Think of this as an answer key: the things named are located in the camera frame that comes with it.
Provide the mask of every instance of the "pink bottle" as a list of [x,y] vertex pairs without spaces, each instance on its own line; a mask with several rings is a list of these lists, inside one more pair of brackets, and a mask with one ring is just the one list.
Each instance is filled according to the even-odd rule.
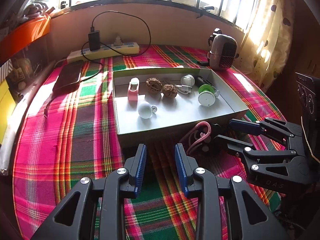
[[139,94],[139,79],[132,78],[128,87],[128,100],[138,101],[138,94]]

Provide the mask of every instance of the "blue gripper pad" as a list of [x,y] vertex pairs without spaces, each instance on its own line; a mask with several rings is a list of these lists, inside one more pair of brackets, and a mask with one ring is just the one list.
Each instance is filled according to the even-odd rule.
[[254,122],[247,122],[243,120],[232,119],[229,122],[231,128],[235,131],[251,134],[251,135],[261,135],[263,134],[263,130],[260,127],[260,124]]
[[174,148],[174,157],[176,160],[181,190],[186,198],[191,198],[191,195],[194,194],[196,190],[193,180],[193,170],[198,167],[196,160],[187,157],[181,143],[176,144]]
[[183,165],[181,153],[180,153],[178,145],[175,146],[174,157],[176,160],[180,187],[181,187],[181,190],[182,190],[184,196],[187,197],[189,190],[188,190],[188,184],[187,184],[186,169]]
[[139,144],[137,153],[134,157],[131,170],[129,172],[130,174],[129,183],[131,185],[134,184],[133,191],[136,198],[141,192],[143,174],[144,174],[144,169],[146,167],[146,159],[147,159],[147,147],[144,144]]

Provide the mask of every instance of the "charger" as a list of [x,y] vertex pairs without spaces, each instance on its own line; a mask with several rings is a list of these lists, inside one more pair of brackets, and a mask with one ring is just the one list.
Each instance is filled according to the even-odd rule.
[[88,33],[89,48],[91,51],[100,49],[100,31],[95,31],[94,27],[91,27],[91,32]]

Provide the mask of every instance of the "white cardboard box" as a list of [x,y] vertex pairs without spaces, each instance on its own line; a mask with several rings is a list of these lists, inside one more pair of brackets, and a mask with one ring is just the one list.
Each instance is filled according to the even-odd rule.
[[[148,93],[146,80],[154,77],[163,84],[171,81],[180,84],[186,74],[200,75],[220,91],[220,96],[212,106],[201,106],[198,102],[198,87],[193,86],[188,95],[178,93],[176,98],[166,98],[163,94]],[[140,80],[138,101],[128,101],[129,82],[133,77]],[[228,123],[232,118],[241,118],[248,110],[238,95],[212,70],[207,68],[138,68],[113,72],[113,99],[116,130],[120,146],[130,147],[139,143],[172,135],[183,136],[200,121]],[[137,107],[147,101],[157,106],[151,118],[139,116]]]

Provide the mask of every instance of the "curtain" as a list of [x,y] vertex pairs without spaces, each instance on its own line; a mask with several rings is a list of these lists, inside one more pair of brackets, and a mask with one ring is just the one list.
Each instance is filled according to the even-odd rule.
[[234,65],[264,92],[288,59],[294,20],[294,0],[258,0]]

